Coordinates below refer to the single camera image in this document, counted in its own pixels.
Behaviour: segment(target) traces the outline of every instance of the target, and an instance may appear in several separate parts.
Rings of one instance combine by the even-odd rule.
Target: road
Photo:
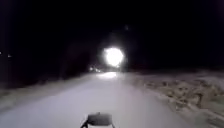
[[[79,128],[94,112],[111,113],[117,128],[195,127],[153,94],[131,86],[119,76],[98,75],[1,113],[0,128]]]

